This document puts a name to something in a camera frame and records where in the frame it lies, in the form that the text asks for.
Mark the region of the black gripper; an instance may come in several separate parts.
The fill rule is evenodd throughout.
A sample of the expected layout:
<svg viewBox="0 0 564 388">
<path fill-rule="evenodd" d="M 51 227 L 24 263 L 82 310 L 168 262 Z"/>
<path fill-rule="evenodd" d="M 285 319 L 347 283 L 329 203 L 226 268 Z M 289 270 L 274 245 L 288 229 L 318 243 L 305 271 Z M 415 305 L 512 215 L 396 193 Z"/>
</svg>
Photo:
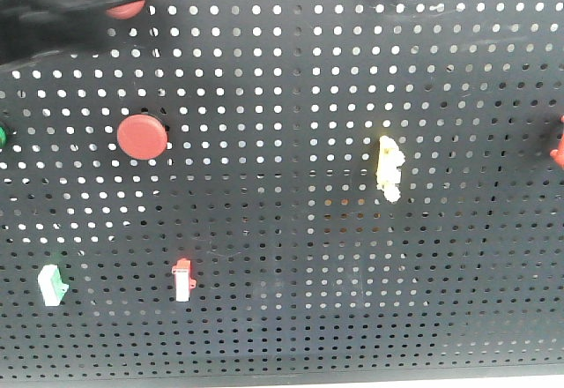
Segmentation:
<svg viewBox="0 0 564 388">
<path fill-rule="evenodd" d="M 142 0 L 1 0 L 1 65 L 105 47 L 108 12 Z"/>
</svg>

